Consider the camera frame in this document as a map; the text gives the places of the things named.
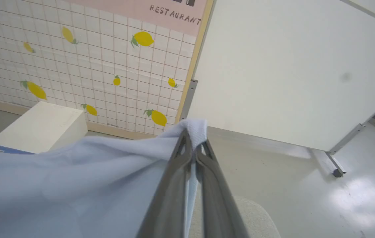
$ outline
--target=black rubber foot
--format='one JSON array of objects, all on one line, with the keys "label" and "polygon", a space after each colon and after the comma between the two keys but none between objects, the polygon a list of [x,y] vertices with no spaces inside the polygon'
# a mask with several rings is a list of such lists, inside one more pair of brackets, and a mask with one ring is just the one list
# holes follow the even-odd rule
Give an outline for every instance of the black rubber foot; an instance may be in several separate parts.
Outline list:
[{"label": "black rubber foot", "polygon": [[334,175],[336,178],[341,178],[341,177],[343,177],[343,173],[340,172],[338,169],[333,170],[333,175]]}]

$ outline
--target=cloth fold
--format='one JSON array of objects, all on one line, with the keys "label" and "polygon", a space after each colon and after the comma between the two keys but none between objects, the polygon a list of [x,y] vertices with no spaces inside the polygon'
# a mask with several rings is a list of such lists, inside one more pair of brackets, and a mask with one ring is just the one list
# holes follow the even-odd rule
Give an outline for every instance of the cloth fold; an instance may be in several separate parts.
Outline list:
[{"label": "cloth fold", "polygon": [[[0,153],[0,237],[135,237],[178,137],[207,139],[204,120],[183,120],[153,139],[84,137],[38,154]],[[195,202],[193,169],[187,223]]]}]

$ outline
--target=pink banner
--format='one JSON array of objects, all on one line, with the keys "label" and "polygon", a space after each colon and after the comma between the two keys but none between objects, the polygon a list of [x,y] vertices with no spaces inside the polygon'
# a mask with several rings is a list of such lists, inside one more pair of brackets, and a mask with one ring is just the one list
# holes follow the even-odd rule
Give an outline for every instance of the pink banner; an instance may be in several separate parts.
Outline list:
[{"label": "pink banner", "polygon": [[206,0],[68,0],[197,36]]}]

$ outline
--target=yellow lemon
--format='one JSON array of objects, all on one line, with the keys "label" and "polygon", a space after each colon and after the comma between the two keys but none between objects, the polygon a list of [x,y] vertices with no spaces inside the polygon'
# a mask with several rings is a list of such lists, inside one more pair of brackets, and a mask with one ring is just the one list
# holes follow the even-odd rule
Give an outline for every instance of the yellow lemon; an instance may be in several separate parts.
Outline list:
[{"label": "yellow lemon", "polygon": [[36,51],[33,50],[33,48],[31,48],[31,46],[27,43],[27,42],[24,42],[24,48],[30,52],[30,53],[36,53]]},{"label": "yellow lemon", "polygon": [[168,85],[172,86],[173,88],[177,88],[178,84],[174,82],[174,79],[168,78]]},{"label": "yellow lemon", "polygon": [[134,45],[150,46],[152,45],[152,43],[154,43],[154,39],[152,39],[151,34],[149,34],[148,32],[141,31],[141,32],[136,33],[133,36],[133,38],[131,38],[130,43],[131,43],[131,46],[133,46],[133,48],[134,48]]},{"label": "yellow lemon", "polygon": [[94,116],[98,116],[98,111],[94,107],[92,107],[91,105],[89,105],[89,104],[81,104],[81,106],[85,110],[87,110],[88,113],[90,113],[90,114],[92,114]]},{"label": "yellow lemon", "polygon": [[34,96],[37,96],[38,98],[46,100],[45,91],[36,83],[30,82],[30,81],[20,81],[20,85],[30,90],[30,92],[33,93]]},{"label": "yellow lemon", "polygon": [[157,110],[153,110],[153,109],[150,109],[150,110],[145,110],[143,112],[143,114],[148,115],[148,117],[150,117],[152,115],[152,120],[154,121],[154,123],[157,123],[158,125],[160,126],[165,126],[166,124],[166,117],[164,116],[164,114],[160,113],[159,111]]},{"label": "yellow lemon", "polygon": [[121,80],[119,79],[119,76],[115,74],[114,76],[114,85],[119,85],[121,83]]},{"label": "yellow lemon", "polygon": [[78,44],[77,40],[72,36],[71,31],[69,31],[65,26],[62,27],[62,35],[71,44]]}]

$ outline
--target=shiny floor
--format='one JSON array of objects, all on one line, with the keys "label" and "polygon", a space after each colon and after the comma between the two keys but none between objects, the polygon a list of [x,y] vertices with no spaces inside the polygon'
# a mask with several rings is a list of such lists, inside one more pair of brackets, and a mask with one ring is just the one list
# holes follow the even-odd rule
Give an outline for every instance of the shiny floor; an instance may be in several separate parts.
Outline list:
[{"label": "shiny floor", "polygon": [[[0,111],[0,131],[16,118]],[[232,193],[264,207],[281,237],[375,238],[372,125],[334,156],[343,178],[321,151],[213,128],[209,138]]]}]

